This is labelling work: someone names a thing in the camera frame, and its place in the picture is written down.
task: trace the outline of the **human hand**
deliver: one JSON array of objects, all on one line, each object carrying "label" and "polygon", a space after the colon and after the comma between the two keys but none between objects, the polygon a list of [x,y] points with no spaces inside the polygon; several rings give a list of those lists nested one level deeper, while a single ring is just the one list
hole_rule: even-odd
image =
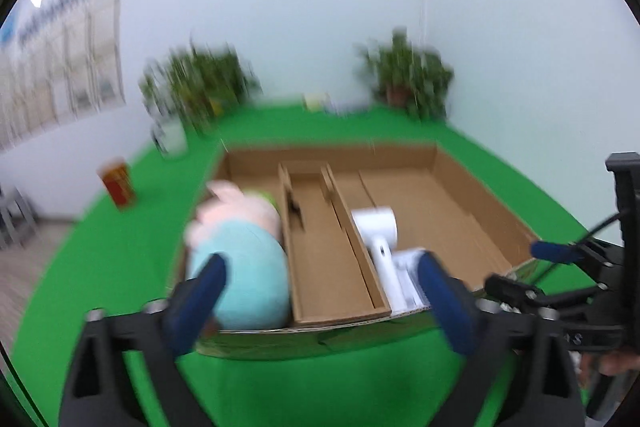
[{"label": "human hand", "polygon": [[[596,355],[593,353],[583,353],[580,360],[580,375],[578,380],[582,387],[586,387],[591,378],[591,366]],[[623,347],[616,351],[611,351],[603,355],[598,363],[598,371],[602,375],[614,377],[626,373],[627,371],[640,370],[640,355],[629,347]]]}]

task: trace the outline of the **plush toy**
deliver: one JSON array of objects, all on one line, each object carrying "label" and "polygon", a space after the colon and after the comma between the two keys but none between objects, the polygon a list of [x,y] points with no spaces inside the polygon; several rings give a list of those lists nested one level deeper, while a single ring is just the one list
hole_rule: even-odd
[{"label": "plush toy", "polygon": [[230,182],[211,182],[215,196],[196,210],[185,231],[187,278],[197,277],[211,255],[226,261],[227,284],[212,314],[223,330],[282,328],[290,313],[287,260],[279,240],[280,215],[260,193]]}]

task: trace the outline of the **green plant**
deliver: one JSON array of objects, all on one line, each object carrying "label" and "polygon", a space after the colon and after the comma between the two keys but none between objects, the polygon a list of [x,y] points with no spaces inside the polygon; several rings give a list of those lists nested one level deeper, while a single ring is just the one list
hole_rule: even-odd
[{"label": "green plant", "polygon": [[231,48],[214,52],[193,43],[149,63],[140,81],[149,113],[178,114],[196,127],[246,102],[257,89],[254,74]]},{"label": "green plant", "polygon": [[365,72],[377,79],[377,97],[390,104],[401,100],[393,105],[402,105],[419,118],[446,118],[453,71],[443,65],[437,52],[412,46],[405,29],[393,31],[391,45],[376,43],[373,49],[358,46],[357,50]]}]

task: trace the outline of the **blue gripper pad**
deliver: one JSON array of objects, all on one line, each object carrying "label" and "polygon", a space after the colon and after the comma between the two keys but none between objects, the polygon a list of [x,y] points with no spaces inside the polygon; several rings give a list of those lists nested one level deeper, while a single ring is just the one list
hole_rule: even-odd
[{"label": "blue gripper pad", "polygon": [[164,339],[174,357],[190,353],[226,285],[226,264],[212,255],[196,279],[181,283],[162,320]]},{"label": "blue gripper pad", "polygon": [[582,254],[573,245],[558,245],[537,241],[531,245],[531,256],[552,263],[571,264],[582,259]]},{"label": "blue gripper pad", "polygon": [[478,345],[481,316],[473,294],[462,281],[449,276],[428,251],[418,261],[418,282],[451,349],[471,355]]}]

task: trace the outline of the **cardboard tray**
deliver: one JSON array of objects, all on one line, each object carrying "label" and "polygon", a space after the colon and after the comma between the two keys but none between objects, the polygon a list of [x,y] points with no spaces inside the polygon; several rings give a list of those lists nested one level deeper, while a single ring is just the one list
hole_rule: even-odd
[{"label": "cardboard tray", "polygon": [[[537,240],[533,232],[434,145],[231,148],[212,178],[265,190],[276,198],[293,313],[290,327],[282,330],[212,332],[210,326],[197,347],[204,355],[309,357],[433,328],[427,310],[390,317],[351,219],[351,210],[357,208],[391,206],[398,222],[396,250],[433,251],[452,276],[475,291],[490,273],[521,279],[535,269],[529,255],[530,244]],[[290,196],[299,204],[304,223],[291,215]],[[205,191],[203,200],[209,197]],[[184,279],[187,258],[182,248],[169,290]]]}]

